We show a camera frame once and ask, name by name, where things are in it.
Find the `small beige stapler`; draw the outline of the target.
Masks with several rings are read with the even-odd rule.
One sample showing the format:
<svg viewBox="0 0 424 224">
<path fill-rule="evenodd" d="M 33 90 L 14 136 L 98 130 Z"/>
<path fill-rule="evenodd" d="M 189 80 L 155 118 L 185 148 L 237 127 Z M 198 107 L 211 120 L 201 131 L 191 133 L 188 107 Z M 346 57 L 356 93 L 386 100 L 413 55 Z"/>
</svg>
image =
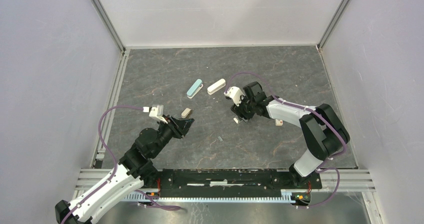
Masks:
<svg viewBox="0 0 424 224">
<path fill-rule="evenodd" d="M 191 115 L 191 113 L 192 113 L 192 109 L 191 108 L 185 108 L 183 111 L 182 111 L 182 113 L 181 113 L 181 117 L 183 118 L 183 119 L 186 119 L 186 118 L 188 118 L 190 115 Z"/>
</svg>

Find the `staple box grey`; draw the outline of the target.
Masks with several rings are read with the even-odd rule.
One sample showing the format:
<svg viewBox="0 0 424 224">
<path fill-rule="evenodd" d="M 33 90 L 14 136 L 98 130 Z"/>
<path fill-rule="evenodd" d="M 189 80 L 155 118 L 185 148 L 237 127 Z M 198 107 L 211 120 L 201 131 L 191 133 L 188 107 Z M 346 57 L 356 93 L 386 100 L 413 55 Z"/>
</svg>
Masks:
<svg viewBox="0 0 424 224">
<path fill-rule="evenodd" d="M 242 120 L 242 119 L 240 119 L 240 118 L 238 118 L 238 117 L 234 117 L 234 118 L 233 118 L 233 120 L 234 120 L 234 122 L 235 122 L 236 124 L 240 124 L 240 123 L 242 123 L 242 122 L 243 122 L 243 120 Z"/>
</svg>

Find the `white stapler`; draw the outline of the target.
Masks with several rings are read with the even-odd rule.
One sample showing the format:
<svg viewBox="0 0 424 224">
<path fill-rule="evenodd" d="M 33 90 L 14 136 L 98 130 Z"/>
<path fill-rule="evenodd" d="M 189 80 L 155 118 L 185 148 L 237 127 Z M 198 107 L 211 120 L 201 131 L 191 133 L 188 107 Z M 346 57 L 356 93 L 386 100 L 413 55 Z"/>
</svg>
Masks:
<svg viewBox="0 0 424 224">
<path fill-rule="evenodd" d="M 218 81 L 214 82 L 207 88 L 207 93 L 209 95 L 213 95 L 217 91 L 221 90 L 226 86 L 226 80 L 224 78 L 219 79 Z"/>
</svg>

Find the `light blue stapler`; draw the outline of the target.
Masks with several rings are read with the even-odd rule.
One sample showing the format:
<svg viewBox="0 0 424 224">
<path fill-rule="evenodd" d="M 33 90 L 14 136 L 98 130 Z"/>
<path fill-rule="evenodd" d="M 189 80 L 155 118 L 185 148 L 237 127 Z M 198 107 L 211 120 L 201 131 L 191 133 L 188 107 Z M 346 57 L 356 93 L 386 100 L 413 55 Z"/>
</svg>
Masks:
<svg viewBox="0 0 424 224">
<path fill-rule="evenodd" d="M 203 86 L 203 81 L 201 79 L 197 79 L 186 92 L 186 96 L 189 99 L 192 99 L 203 88 Z"/>
</svg>

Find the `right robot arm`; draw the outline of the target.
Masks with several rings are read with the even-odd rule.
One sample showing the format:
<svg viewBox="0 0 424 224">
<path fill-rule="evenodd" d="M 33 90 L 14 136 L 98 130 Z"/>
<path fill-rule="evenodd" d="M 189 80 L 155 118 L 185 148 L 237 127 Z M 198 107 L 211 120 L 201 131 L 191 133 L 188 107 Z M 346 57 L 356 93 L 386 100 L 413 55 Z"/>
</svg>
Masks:
<svg viewBox="0 0 424 224">
<path fill-rule="evenodd" d="M 243 88 L 229 87 L 224 92 L 233 101 L 231 111 L 236 121 L 249 121 L 255 115 L 287 122 L 302 131 L 306 151 L 289 167 L 289 183 L 302 188 L 309 177 L 326 160 L 346 150 L 350 134 L 334 109 L 324 103 L 319 106 L 304 106 L 286 101 L 274 95 L 266 95 L 258 82 Z"/>
</svg>

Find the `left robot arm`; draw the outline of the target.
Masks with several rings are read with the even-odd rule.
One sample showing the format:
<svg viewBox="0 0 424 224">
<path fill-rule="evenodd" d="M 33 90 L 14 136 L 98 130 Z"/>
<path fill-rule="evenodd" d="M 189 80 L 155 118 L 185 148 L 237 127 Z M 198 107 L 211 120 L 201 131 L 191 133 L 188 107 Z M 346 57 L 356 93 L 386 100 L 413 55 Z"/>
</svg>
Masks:
<svg viewBox="0 0 424 224">
<path fill-rule="evenodd" d="M 153 159 L 171 139 L 184 138 L 193 118 L 165 116 L 158 128 L 144 128 L 117 165 L 99 182 L 79 197 L 55 205 L 55 218 L 59 224 L 96 224 L 112 207 L 141 187 L 153 187 L 158 170 Z"/>
</svg>

